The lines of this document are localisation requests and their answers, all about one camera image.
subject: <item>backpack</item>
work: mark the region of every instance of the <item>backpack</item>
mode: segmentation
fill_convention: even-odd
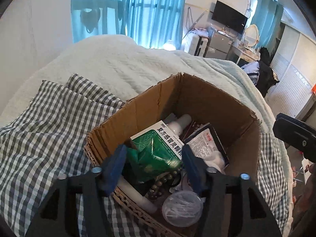
[[[248,76],[259,76],[256,87],[262,94],[263,98],[267,95],[270,87],[275,86],[279,83],[277,76],[274,74],[273,70],[262,61],[259,63],[259,73],[248,73]]]
[[[268,66],[271,64],[271,57],[266,47],[260,48],[260,60]]]

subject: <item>black tv screen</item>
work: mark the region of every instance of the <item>black tv screen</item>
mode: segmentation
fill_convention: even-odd
[[[228,28],[242,34],[248,18],[232,7],[217,1],[212,15],[212,20],[222,23]]]

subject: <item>checkered pillow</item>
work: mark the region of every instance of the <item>checkered pillow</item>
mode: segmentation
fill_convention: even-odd
[[[0,129],[0,214],[16,236],[25,235],[59,174],[80,175],[90,169],[83,151],[86,135],[122,104],[78,75],[67,87],[43,81],[26,111]],[[104,201],[115,236],[149,236],[112,198]],[[77,208],[79,232],[86,236],[81,195]]]

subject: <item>clear plastic container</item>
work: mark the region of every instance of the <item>clear plastic container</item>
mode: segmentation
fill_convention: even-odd
[[[177,227],[195,224],[203,212],[203,202],[193,191],[178,191],[170,195],[162,205],[165,220]]]

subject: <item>gray checkered fabric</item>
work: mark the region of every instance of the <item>gray checkered fabric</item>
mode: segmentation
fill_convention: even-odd
[[[279,141],[272,134],[261,134],[256,184],[283,233],[289,217],[288,187],[282,169]]]
[[[66,87],[43,81],[30,106],[0,129],[0,214],[16,236],[26,234],[58,175],[80,175],[90,169],[83,151],[87,133],[123,104],[78,75]],[[115,236],[150,236],[152,230],[139,227],[113,198],[104,201]],[[86,236],[81,195],[77,208],[79,232]]]

